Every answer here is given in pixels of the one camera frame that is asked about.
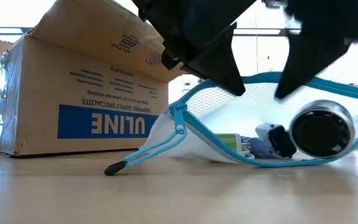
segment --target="wooden floor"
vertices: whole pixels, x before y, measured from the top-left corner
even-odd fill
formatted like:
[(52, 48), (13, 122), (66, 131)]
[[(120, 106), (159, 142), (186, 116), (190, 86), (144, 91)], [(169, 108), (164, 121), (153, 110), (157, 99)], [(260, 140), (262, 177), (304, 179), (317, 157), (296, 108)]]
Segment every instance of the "wooden floor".
[(358, 151), (291, 169), (162, 157), (104, 176), (125, 154), (0, 156), (0, 224), (358, 223)]

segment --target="green object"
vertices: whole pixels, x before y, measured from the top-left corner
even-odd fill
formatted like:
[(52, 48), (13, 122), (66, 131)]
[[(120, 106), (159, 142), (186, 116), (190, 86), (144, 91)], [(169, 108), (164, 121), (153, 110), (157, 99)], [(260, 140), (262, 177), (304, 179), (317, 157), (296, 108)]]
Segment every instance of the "green object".
[(239, 134), (215, 134), (234, 152), (241, 152), (241, 138)]

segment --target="thermos lid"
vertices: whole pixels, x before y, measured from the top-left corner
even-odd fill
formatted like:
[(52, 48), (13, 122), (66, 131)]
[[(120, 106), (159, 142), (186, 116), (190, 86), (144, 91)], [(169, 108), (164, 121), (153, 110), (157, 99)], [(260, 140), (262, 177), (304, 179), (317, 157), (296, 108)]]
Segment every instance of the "thermos lid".
[(335, 113), (314, 110), (301, 114), (291, 129), (299, 150), (314, 157), (331, 157), (340, 153), (351, 141), (347, 123)]

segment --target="mesh bag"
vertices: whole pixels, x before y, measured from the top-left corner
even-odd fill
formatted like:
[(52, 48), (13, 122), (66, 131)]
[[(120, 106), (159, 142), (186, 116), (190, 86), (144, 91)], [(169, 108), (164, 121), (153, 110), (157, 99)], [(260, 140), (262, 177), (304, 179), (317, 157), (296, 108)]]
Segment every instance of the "mesh bag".
[[(280, 77), (280, 72), (243, 77), (246, 92), (242, 96), (234, 96), (209, 80), (200, 83), (160, 115), (144, 146), (124, 158), (122, 167), (159, 154), (261, 167), (312, 166), (335, 161), (358, 146), (358, 87), (315, 78), (287, 100), (278, 102), (273, 96)], [(315, 159), (297, 151), (291, 159), (249, 159), (214, 134), (257, 137), (255, 128), (264, 123), (281, 124), (288, 129), (300, 108), (314, 100), (335, 101), (350, 112), (356, 138), (346, 154)]]

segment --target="zipper tab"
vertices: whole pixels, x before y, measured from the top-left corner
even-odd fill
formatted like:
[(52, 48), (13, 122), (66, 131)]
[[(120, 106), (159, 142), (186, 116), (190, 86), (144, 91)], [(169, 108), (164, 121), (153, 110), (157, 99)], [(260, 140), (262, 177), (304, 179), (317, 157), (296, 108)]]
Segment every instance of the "zipper tab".
[(170, 110), (171, 114), (173, 112), (173, 119), (175, 120), (175, 131), (178, 134), (184, 134), (186, 127), (185, 120), (183, 119), (183, 112), (187, 110), (187, 104), (175, 103), (170, 106)]

